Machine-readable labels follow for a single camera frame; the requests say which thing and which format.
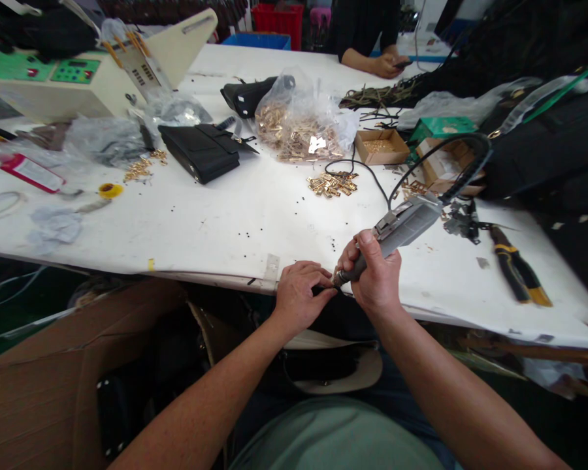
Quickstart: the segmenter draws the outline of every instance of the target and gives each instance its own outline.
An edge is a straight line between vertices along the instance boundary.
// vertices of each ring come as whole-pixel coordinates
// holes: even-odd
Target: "green control panel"
[[[100,66],[100,61],[89,59],[64,59],[59,61],[51,81],[89,84]]]
[[[31,54],[23,54],[21,52],[3,54],[0,52],[1,80],[45,82],[53,68],[54,61],[44,64]]]

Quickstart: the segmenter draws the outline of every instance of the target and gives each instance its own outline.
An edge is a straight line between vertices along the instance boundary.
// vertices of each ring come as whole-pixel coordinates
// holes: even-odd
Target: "forearm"
[[[269,318],[163,410],[113,468],[210,469],[263,373],[289,339]]]
[[[353,48],[348,48],[342,56],[342,64],[362,72],[374,73],[374,59],[365,57]]]
[[[425,416],[464,468],[568,468],[401,306],[369,316]]]

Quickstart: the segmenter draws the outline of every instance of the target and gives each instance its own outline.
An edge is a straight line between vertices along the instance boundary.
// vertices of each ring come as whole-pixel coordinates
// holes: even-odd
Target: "yellow tape roll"
[[[124,191],[121,185],[114,185],[112,183],[105,183],[98,188],[98,194],[104,199],[113,199],[116,196],[120,196]]]

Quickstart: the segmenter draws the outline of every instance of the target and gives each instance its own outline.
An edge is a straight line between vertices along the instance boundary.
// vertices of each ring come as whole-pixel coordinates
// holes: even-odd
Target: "rotary tool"
[[[449,188],[446,193],[436,197],[431,192],[424,195],[416,195],[407,198],[402,204],[395,209],[390,208],[390,201],[393,195],[399,190],[404,180],[430,155],[437,152],[440,148],[455,141],[466,140],[475,143],[473,152],[475,158],[470,163],[457,181]],[[399,183],[395,186],[394,191],[390,194],[388,201],[388,212],[377,222],[373,228],[373,235],[376,235],[381,246],[384,258],[389,256],[396,248],[407,246],[418,238],[425,230],[431,227],[442,214],[442,208],[450,204],[464,187],[470,183],[474,176],[481,171],[484,164],[490,158],[492,147],[488,138],[479,133],[458,134],[443,140],[433,149],[429,150],[424,156],[403,175]],[[355,261],[352,270],[345,272],[339,271],[333,278],[333,285],[341,287],[349,281],[357,281],[359,276],[366,269],[366,260],[361,254]]]

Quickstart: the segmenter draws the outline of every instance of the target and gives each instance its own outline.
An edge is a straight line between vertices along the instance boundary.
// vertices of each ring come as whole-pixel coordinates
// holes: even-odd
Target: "hand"
[[[325,290],[314,297],[312,287],[316,285],[325,287]],[[323,269],[319,263],[298,261],[286,266],[281,273],[276,307],[271,318],[278,321],[280,329],[292,339],[309,328],[327,302],[337,293],[331,283],[329,271]]]
[[[395,63],[397,63],[397,59],[392,54],[382,54],[372,60],[372,73],[381,78],[396,78],[402,69],[394,67]]]
[[[405,66],[401,67],[400,65],[402,63],[409,62],[410,61],[410,58],[407,57],[406,55],[396,55],[394,57],[394,60],[395,60],[394,65],[395,66],[398,65],[398,67],[395,67],[395,69],[397,69],[399,71],[399,74],[402,74],[405,71]]]
[[[387,313],[400,306],[399,251],[394,250],[384,259],[379,242],[372,236],[371,230],[362,230],[353,237],[338,260],[336,272],[353,269],[360,250],[366,259],[367,267],[358,281],[351,282],[357,303],[368,315]]]

